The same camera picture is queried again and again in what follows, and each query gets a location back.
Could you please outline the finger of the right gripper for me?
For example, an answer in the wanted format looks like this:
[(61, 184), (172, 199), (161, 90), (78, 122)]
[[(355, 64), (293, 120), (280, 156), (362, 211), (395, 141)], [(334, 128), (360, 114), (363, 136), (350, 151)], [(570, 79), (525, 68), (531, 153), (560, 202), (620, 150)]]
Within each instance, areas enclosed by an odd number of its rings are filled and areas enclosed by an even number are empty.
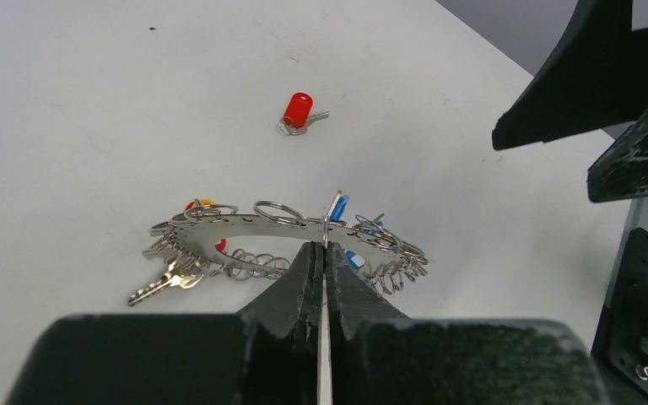
[(631, 1), (579, 1), (559, 42), (492, 131), (496, 150), (638, 120), (648, 108), (648, 28)]
[(593, 203), (648, 197), (648, 108), (589, 168)]

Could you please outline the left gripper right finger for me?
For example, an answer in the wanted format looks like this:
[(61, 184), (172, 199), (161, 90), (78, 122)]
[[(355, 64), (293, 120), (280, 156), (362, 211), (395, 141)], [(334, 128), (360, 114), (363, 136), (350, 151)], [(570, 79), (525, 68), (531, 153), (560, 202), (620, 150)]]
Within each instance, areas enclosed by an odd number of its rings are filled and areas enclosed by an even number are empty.
[(601, 404), (580, 339), (540, 319), (414, 319), (325, 251), (336, 404)]

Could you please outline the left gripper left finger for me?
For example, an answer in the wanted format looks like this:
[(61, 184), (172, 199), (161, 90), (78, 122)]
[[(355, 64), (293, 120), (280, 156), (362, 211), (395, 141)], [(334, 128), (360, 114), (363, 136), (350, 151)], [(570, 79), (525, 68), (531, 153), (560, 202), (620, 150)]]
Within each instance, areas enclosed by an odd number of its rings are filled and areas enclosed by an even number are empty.
[(321, 244), (229, 314), (73, 315), (36, 340), (9, 404), (315, 404)]

